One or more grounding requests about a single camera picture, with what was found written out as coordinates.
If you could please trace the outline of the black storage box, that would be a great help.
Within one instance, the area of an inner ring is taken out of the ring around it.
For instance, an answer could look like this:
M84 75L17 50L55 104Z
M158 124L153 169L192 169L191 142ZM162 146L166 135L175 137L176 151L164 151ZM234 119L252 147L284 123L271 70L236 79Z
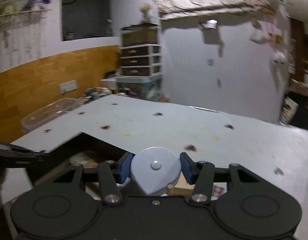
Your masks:
M27 175L33 185L39 184L44 177L54 169L64 170L69 165L79 165L82 160L94 161L99 164L104 161L119 161L127 150L116 147L91 135L79 135L62 143L47 153L47 157L38 164L26 168Z

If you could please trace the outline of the wooden oval brush block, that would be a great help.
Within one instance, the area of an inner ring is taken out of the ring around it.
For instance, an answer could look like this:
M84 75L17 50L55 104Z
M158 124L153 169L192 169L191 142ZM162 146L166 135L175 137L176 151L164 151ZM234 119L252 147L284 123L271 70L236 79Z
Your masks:
M190 197L192 195L194 187L194 185L190 185L187 183L184 175L181 173L179 176L179 180L175 186L172 184L168 185L167 194Z

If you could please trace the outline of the clear plastic storage bin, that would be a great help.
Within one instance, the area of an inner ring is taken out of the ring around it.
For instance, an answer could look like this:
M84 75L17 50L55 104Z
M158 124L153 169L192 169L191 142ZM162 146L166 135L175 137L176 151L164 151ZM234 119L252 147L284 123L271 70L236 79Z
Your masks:
M21 125L25 132L30 132L62 114L70 112L80 106L80 100L76 98L62 98L47 106L44 106L28 116L22 118Z

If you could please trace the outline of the painted teal cabinet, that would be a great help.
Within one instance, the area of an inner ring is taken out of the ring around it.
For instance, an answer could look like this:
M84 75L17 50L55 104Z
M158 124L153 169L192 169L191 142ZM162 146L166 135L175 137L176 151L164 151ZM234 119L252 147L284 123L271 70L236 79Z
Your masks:
M128 96L157 101L163 96L163 76L116 78L117 91Z

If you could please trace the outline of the white plastic drawer unit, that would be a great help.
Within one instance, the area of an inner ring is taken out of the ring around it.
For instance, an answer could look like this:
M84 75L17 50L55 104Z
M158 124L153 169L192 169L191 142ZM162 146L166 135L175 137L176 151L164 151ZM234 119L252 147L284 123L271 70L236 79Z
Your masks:
M120 74L125 77L151 77L162 73L161 46L140 44L121 47Z

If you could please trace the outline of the white sheep plush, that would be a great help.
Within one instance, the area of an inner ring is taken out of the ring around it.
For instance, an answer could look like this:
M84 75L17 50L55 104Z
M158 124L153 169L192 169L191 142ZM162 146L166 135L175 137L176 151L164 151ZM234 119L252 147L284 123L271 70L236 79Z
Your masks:
M272 55L272 62L276 64L285 64L286 63L286 56L283 52L277 50Z

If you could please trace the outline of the glass fish tank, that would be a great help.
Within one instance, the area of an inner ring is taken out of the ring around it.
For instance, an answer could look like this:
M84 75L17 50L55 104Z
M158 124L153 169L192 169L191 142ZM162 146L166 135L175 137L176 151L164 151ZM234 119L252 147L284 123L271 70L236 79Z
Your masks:
M121 28L121 42L123 47L140 44L158 44L158 25L141 23Z

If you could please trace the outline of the dried flower vase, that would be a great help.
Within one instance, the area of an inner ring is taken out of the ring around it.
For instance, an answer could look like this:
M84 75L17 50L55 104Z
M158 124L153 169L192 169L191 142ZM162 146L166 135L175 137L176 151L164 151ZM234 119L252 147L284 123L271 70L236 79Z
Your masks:
M142 3L139 10L142 14L141 22L142 23L150 23L151 17L149 15L149 11L152 9L149 3Z

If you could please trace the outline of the white wall socket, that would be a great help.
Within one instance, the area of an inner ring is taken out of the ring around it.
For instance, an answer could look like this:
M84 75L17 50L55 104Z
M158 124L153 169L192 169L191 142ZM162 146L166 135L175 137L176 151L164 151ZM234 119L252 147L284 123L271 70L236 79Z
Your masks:
M66 94L66 93L72 92L72 91L74 91L76 89L78 89L77 81L76 80L71 80L71 81L59 84L59 92L60 92L60 94Z

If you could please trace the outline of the macrame wall hanger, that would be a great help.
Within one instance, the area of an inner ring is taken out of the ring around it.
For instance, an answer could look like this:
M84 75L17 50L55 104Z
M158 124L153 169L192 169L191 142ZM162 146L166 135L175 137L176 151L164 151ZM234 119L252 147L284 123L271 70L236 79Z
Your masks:
M0 73L42 57L52 0L0 1Z

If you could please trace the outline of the dark wall window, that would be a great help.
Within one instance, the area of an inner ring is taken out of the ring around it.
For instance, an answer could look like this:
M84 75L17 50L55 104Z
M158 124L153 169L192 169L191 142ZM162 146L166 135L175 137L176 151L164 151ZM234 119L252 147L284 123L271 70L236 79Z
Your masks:
M110 0L62 0L63 41L111 37Z

